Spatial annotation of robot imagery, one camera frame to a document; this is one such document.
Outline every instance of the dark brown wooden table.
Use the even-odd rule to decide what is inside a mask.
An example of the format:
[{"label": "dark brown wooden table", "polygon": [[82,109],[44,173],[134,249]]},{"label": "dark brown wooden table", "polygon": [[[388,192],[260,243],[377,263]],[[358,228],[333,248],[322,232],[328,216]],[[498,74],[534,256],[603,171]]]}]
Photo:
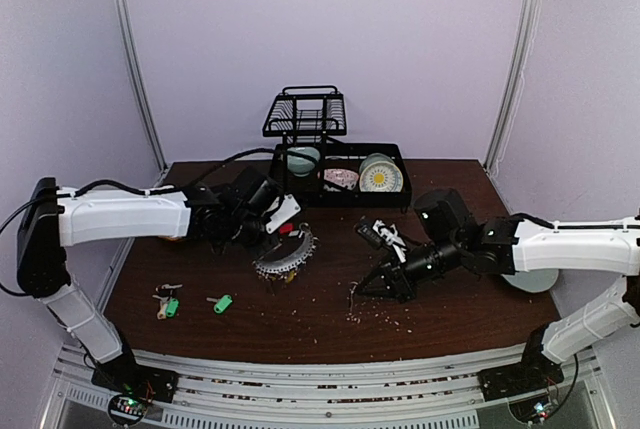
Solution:
[{"label": "dark brown wooden table", "polygon": [[[211,163],[177,163],[167,182],[195,177]],[[231,181],[246,163],[216,172],[209,183]],[[254,166],[266,171],[268,163]],[[506,210],[477,161],[409,160],[414,197],[438,187],[460,191],[478,221]],[[558,317],[548,293],[530,295],[502,278],[457,269],[425,284],[416,300],[356,298],[349,287],[382,255],[353,231],[362,216],[396,223],[425,240],[412,211],[307,209],[302,219],[319,239],[309,264],[275,295],[258,279],[248,254],[231,247],[214,256],[206,243],[144,238],[135,242],[106,308],[134,349],[177,356],[260,363],[353,363],[459,354],[525,342],[529,332]],[[180,283],[180,309],[156,319],[151,296],[163,283]],[[216,315],[206,297],[231,294]]]}]

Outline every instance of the dish rack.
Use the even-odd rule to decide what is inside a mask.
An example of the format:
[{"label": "dish rack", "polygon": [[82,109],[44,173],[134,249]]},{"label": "dish rack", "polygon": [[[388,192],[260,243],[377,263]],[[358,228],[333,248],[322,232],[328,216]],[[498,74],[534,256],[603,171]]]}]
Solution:
[{"label": "dish rack", "polygon": [[[274,155],[269,176],[285,192],[310,207],[397,207],[411,205],[411,180],[396,144],[346,143],[336,136],[347,134],[344,95],[336,86],[289,86],[278,94],[262,127],[264,137],[279,137],[276,149],[312,146],[320,152],[315,170],[306,177],[296,177],[287,169],[285,155]],[[359,173],[360,164],[369,155],[390,157],[402,172],[400,192],[360,192],[348,190],[324,178],[329,168],[349,169]]]}]

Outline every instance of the vertical metal rail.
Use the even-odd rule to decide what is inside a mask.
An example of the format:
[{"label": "vertical metal rail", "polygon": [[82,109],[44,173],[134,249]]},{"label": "vertical metal rail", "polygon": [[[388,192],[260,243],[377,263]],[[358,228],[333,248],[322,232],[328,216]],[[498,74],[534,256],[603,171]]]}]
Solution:
[{"label": "vertical metal rail", "polygon": [[502,103],[498,120],[493,131],[489,151],[484,163],[485,170],[491,175],[495,172],[499,162],[500,152],[506,143],[513,112],[517,102],[517,94],[520,86],[520,78],[524,66],[524,61],[529,51],[533,30],[535,29],[536,15],[540,0],[522,0],[522,10],[520,13],[520,25],[516,45],[511,59],[511,68],[507,78],[507,84],[502,96]]},{"label": "vertical metal rail", "polygon": [[133,86],[133,92],[138,103],[138,110],[142,117],[142,124],[147,135],[147,139],[151,144],[153,150],[153,156],[156,160],[158,169],[162,172],[167,169],[167,161],[164,158],[162,147],[160,145],[160,139],[156,126],[153,122],[151,110],[149,108],[149,101],[147,99],[147,93],[142,81],[142,73],[140,72],[140,63],[138,61],[138,55],[136,53],[136,47],[133,41],[133,32],[131,30],[131,20],[129,19],[129,9],[127,6],[127,0],[115,0],[116,10],[118,12],[118,19],[120,21],[120,31],[122,34],[122,41],[124,43],[125,55],[127,58],[127,65],[129,68],[129,77],[131,78],[131,84]]}]

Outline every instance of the green key tag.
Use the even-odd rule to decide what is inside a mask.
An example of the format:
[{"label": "green key tag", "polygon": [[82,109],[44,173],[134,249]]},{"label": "green key tag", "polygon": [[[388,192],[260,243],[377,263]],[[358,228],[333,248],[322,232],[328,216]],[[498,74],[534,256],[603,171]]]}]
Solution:
[{"label": "green key tag", "polygon": [[173,317],[178,312],[178,306],[180,305],[180,301],[176,298],[172,297],[169,299],[169,304],[167,304],[167,317]]},{"label": "green key tag", "polygon": [[227,308],[231,305],[232,302],[233,302],[233,299],[231,299],[231,296],[229,294],[227,294],[226,296],[222,296],[220,300],[216,302],[216,305],[213,306],[213,310],[215,311],[216,314],[222,314],[224,311],[227,310]]}]

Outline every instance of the white wall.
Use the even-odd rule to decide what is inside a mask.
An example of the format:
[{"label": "white wall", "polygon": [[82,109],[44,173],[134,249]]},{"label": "white wall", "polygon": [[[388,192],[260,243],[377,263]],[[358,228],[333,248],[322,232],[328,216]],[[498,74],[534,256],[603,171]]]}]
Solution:
[{"label": "white wall", "polygon": [[[498,188],[511,209],[561,220],[606,220],[640,205],[640,0],[542,0],[524,91]],[[555,289],[565,315],[611,275],[567,272]],[[640,418],[640,331],[597,346],[622,427]]]},{"label": "white wall", "polygon": [[[127,77],[112,0],[0,0],[0,219],[43,176],[65,185],[157,171]],[[0,280],[15,282],[15,230]],[[72,248],[68,267],[95,296],[117,243]],[[32,299],[0,293],[0,427],[33,427],[63,333]]]},{"label": "white wall", "polygon": [[485,156],[521,0],[128,0],[170,161],[265,141],[284,86],[336,84],[352,141]]}]

